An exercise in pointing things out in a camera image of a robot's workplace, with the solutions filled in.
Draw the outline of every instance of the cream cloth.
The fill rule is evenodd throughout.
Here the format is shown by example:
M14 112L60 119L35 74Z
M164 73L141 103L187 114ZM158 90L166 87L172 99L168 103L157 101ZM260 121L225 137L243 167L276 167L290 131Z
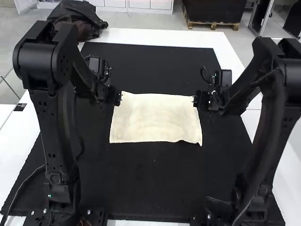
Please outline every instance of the cream cloth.
M202 128L193 97L122 92L114 108L110 143L177 142L202 146Z

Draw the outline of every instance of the black mat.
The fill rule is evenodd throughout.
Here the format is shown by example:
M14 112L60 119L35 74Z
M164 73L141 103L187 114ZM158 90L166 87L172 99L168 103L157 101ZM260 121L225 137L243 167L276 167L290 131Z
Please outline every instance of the black mat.
M112 83L132 93L193 95L207 89L199 75L219 69L212 49L171 48L86 43L83 56L104 57L111 65ZM101 111L78 101L79 127L87 150L79 161L81 207L102 206L111 218L186 221L202 215L205 195L230 200L236 174L252 146L239 116L199 112L203 146L177 143L109 144L112 107ZM43 164L40 136L2 212L20 183ZM37 175L20 195L13 214L43 208L44 175Z

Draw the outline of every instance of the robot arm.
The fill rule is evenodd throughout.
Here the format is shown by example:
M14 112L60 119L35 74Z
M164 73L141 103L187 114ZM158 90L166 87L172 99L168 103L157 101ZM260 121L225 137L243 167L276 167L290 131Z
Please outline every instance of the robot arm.
M62 225L79 221L80 178L75 157L84 147L76 133L71 95L117 106L121 99L121 92L110 85L107 62L95 56L84 59L77 35L73 24L55 31L51 23L37 21L13 53L14 69L29 90L40 124L47 178L44 221ZM69 92L72 86L74 93Z
M217 75L212 93L198 91L194 106L221 115L242 114L262 92L260 121L253 141L254 153L246 162L232 191L230 225L264 222L273 178L289 135L301 115L301 44L283 39L256 38L254 57L238 80L223 83Z

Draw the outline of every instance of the gray floor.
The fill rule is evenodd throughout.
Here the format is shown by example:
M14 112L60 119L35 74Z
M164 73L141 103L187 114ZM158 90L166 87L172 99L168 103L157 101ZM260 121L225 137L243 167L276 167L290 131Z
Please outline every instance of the gray floor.
M18 15L15 8L0 8L0 74L2 76L5 77L12 68L12 52L16 43L33 23L37 20L45 20L49 13L50 10L46 9L30 9ZM178 1L175 2L173 15L121 12L98 12L98 14L101 19L108 21L110 27L188 30ZM217 32L226 34L244 66L247 66L253 57L251 44L255 36L247 28L250 15L250 12L244 13L238 32L232 31L227 26L218 26L216 29ZM274 13L267 23L264 36L272 38L290 37L281 28L281 23L284 23L284 20ZM210 28L207 25L197 26L191 32L193 31L210 31ZM7 75L6 80L17 94L22 96L24 89L14 71ZM3 82L0 83L0 104L14 104L17 101L16 96L8 91L7 85Z

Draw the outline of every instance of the white table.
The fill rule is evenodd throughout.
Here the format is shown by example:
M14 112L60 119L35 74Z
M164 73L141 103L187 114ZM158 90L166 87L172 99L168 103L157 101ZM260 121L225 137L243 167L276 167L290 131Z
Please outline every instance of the white table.
M233 82L243 72L244 67L223 32L166 31L142 29L105 30L94 42L142 44L153 46L175 46L194 48L213 48L222 69L231 69ZM0 131L0 206L3 205L14 182L25 163L40 128L30 100L29 93L22 97L27 103L22 112L12 112ZM253 140L261 109L261 96L253 100L248 110L242 114L248 134ZM274 195L282 211L287 226L300 224L301 213L301 162L290 144L286 145L274 180ZM24 217L11 217L7 226L23 225ZM176 226L178 223L109 221L108 225L155 225Z

